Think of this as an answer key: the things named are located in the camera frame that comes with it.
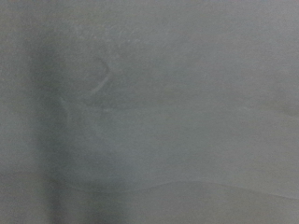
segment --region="gray fabric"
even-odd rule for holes
[[[0,196],[58,182],[74,223],[103,194],[109,223],[296,223],[296,1],[0,5]],[[3,223],[46,222],[27,210]]]

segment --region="gray surface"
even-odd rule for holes
[[[298,8],[2,1],[2,222],[296,223]]]

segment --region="gray cloth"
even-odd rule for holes
[[[296,1],[0,5],[3,176],[58,181],[72,216],[108,193],[129,223],[296,223]]]

